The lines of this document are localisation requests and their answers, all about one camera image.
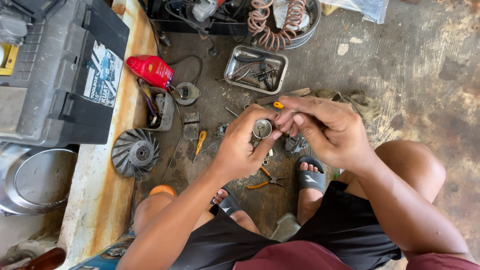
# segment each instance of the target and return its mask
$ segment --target red oil bottle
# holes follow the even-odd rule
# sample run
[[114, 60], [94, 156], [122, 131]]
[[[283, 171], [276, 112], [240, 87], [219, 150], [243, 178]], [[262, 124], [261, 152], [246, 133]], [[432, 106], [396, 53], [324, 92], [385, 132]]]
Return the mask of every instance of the red oil bottle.
[[127, 65], [133, 73], [154, 87], [167, 89], [173, 78], [173, 69], [158, 56], [130, 56]]

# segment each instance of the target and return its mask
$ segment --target hand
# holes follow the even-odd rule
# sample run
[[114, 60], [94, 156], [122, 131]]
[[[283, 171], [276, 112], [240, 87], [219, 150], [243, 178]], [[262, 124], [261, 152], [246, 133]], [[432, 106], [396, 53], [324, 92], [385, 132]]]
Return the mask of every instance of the hand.
[[[279, 101], [284, 108], [275, 123], [282, 125], [281, 130], [290, 128], [293, 136], [298, 127], [325, 164], [356, 173], [377, 157], [361, 117], [349, 104], [311, 96], [280, 97]], [[304, 113], [292, 117], [294, 110]]]
[[257, 147], [253, 147], [250, 143], [253, 125], [259, 119], [274, 120], [277, 115], [273, 110], [252, 104], [228, 125], [220, 148], [210, 163], [212, 169], [225, 177], [221, 179], [223, 184], [236, 178], [248, 177], [260, 168], [282, 132], [273, 130], [269, 137], [262, 139]]

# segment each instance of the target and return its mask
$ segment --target person's right hand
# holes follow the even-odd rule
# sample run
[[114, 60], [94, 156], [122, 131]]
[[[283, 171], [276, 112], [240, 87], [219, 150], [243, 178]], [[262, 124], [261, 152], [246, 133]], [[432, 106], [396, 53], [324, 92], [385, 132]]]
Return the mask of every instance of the person's right hand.
[[[277, 125], [282, 125], [280, 130], [290, 129], [296, 133], [297, 125], [325, 164], [353, 173], [362, 172], [373, 164], [371, 161], [377, 156], [368, 141], [361, 117], [349, 104], [311, 96], [282, 96], [278, 101], [284, 106], [275, 120]], [[294, 110], [303, 113], [292, 116]]]

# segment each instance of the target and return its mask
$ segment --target orange coiled hose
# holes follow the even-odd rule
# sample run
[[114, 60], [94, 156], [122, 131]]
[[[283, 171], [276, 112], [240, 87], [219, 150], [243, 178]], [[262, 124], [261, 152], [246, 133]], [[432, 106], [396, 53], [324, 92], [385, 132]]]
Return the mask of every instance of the orange coiled hose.
[[[264, 46], [265, 50], [276, 52], [279, 49], [284, 50], [286, 45], [291, 44], [292, 38], [297, 37], [296, 32], [300, 29], [301, 18], [307, 0], [290, 0], [283, 28], [278, 34], [273, 33], [268, 26], [265, 26], [270, 15], [269, 7], [273, 4], [273, 1], [270, 0], [268, 3], [265, 3], [262, 0], [252, 0], [252, 7], [255, 10], [248, 13], [247, 24], [248, 31], [252, 33], [253, 37], [265, 29], [266, 32], [258, 39], [258, 45]], [[266, 9], [265, 15], [260, 11], [262, 9]]]

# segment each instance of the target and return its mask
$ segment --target black slide sandal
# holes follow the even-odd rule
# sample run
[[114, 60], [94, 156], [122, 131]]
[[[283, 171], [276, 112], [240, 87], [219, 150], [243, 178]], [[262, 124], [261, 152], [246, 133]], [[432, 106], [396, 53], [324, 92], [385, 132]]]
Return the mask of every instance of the black slide sandal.
[[[300, 164], [306, 162], [314, 167], [318, 168], [318, 172], [312, 172], [309, 170], [300, 170]], [[311, 187], [320, 190], [322, 193], [325, 191], [325, 169], [322, 162], [311, 156], [301, 156], [297, 163], [295, 163], [295, 178], [299, 182], [299, 190], [306, 187]]]
[[228, 216], [231, 216], [233, 213], [239, 210], [243, 210], [237, 201], [237, 197], [233, 195], [233, 192], [227, 188], [227, 186], [222, 187], [222, 189], [228, 193], [228, 196], [225, 197], [218, 206], [222, 208]]

